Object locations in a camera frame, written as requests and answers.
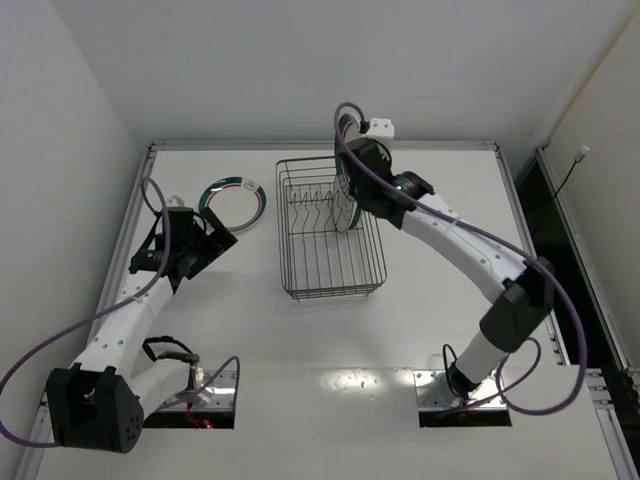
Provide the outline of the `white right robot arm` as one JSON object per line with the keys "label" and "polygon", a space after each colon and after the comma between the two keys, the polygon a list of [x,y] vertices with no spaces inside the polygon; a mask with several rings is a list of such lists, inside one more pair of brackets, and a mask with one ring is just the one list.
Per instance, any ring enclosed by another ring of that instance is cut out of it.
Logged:
{"label": "white right robot arm", "polygon": [[393,174],[391,158],[380,142],[353,140],[337,147],[336,157],[346,175],[348,195],[361,209],[432,247],[489,301],[478,333],[431,388],[433,406],[468,401],[549,314],[549,282],[518,255],[462,228],[449,205],[420,176],[410,171]]}

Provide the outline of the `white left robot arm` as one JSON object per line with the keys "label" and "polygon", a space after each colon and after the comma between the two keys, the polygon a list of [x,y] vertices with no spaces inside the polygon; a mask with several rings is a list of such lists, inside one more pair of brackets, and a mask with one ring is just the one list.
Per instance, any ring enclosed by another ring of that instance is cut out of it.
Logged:
{"label": "white left robot arm", "polygon": [[149,330],[190,280],[236,244],[208,207],[169,207],[162,232],[150,231],[131,258],[123,305],[110,311],[71,367],[51,371],[46,382],[54,443],[58,447],[130,452],[145,420],[160,409],[194,403],[218,374],[202,377],[198,355],[164,352],[132,374]]}

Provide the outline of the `white plate with blue rim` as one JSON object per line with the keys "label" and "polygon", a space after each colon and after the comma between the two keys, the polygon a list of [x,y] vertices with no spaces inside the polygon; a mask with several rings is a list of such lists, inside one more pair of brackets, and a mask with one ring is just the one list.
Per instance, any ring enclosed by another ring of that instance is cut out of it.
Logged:
{"label": "white plate with blue rim", "polygon": [[349,223],[349,230],[353,230],[357,227],[361,216],[361,208],[356,205],[352,211],[351,220]]}

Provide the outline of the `green red rimmed plate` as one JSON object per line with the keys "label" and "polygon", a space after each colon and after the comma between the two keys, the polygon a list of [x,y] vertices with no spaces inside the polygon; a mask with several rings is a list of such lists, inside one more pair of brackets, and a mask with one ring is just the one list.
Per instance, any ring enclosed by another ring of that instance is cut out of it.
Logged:
{"label": "green red rimmed plate", "polygon": [[210,210],[232,233],[251,229],[263,217],[267,207],[264,188],[252,179],[239,176],[216,180],[202,192],[198,213]]}
{"label": "green red rimmed plate", "polygon": [[[341,138],[345,143],[355,140],[360,136],[360,126],[356,118],[349,114],[343,113],[339,118],[339,129]],[[349,195],[349,177],[346,168],[343,165],[341,154],[344,149],[338,140],[338,135],[334,139],[334,160],[335,160],[335,179],[333,186],[332,200],[332,216],[334,225],[339,233],[345,233],[349,229],[349,223],[356,201]]]}

